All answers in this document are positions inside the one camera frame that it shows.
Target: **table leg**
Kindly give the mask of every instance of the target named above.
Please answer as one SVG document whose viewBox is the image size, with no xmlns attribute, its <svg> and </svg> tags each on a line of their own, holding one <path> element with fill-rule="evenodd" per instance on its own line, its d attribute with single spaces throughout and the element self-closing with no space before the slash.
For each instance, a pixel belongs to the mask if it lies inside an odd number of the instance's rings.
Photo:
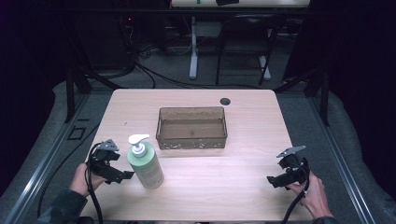
<svg viewBox="0 0 396 224">
<path fill-rule="evenodd" d="M 198 52 L 197 52 L 197 35 L 196 35 L 195 17 L 191 18 L 191 64 L 190 64 L 190 79 L 197 78 L 198 66 Z"/>
<path fill-rule="evenodd" d="M 264 67 L 265 63 L 266 63 L 265 56 L 260 56 L 259 60 L 260 60 L 260 66 Z M 270 70 L 268 69 L 268 67 L 267 67 L 267 69 L 265 69 L 264 80 L 266 80 L 266 81 L 271 80 Z"/>
</svg>

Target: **white pump head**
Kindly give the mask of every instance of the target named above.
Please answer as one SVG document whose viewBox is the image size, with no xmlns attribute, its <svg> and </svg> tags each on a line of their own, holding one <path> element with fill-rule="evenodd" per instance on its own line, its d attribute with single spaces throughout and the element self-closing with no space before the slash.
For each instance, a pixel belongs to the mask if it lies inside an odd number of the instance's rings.
<svg viewBox="0 0 396 224">
<path fill-rule="evenodd" d="M 132 152 L 136 157 L 144 157 L 146 155 L 146 147 L 141 141 L 149 138 L 149 134 L 132 134 L 129 136 L 129 143 L 132 144 Z"/>
</svg>

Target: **human arm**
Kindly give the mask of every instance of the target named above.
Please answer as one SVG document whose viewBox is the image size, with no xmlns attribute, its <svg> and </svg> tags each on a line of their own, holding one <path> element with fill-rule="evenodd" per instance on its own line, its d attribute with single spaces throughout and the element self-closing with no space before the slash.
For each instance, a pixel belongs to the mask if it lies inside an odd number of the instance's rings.
<svg viewBox="0 0 396 224">
<path fill-rule="evenodd" d="M 76 169 L 69 189 L 61 191 L 36 223 L 78 222 L 79 215 L 87 203 L 86 197 L 90 195 L 85 181 L 86 170 L 87 165 L 81 163 Z M 92 186 L 94 189 L 97 189 L 105 181 L 101 176 L 92 174 Z"/>
<path fill-rule="evenodd" d="M 287 185 L 295 194 L 299 194 L 304 189 L 304 186 L 305 183 Z M 329 209 L 323 182 L 312 172 L 309 174 L 309 189 L 300 202 L 311 213 L 314 219 L 313 224 L 338 223 Z"/>
</svg>

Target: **sleeve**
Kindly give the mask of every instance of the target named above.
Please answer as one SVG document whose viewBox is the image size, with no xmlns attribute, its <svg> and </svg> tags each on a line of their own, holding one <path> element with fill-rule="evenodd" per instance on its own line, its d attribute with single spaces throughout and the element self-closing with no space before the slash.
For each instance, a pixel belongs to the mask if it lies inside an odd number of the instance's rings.
<svg viewBox="0 0 396 224">
<path fill-rule="evenodd" d="M 65 189 L 38 218 L 36 224 L 78 223 L 79 215 L 87 201 L 88 200 L 81 194 L 71 189 Z"/>
<path fill-rule="evenodd" d="M 319 217 L 312 224 L 339 224 L 339 222 L 334 217 Z"/>
</svg>

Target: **bottle label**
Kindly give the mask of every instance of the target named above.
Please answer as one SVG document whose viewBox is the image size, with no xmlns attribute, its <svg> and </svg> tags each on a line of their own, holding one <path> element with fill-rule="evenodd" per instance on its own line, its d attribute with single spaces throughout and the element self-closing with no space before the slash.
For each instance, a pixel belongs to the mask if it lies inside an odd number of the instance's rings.
<svg viewBox="0 0 396 224">
<path fill-rule="evenodd" d="M 147 166 L 136 172 L 143 186 L 148 189 L 156 189 L 163 182 L 163 170 L 155 157 Z"/>
</svg>

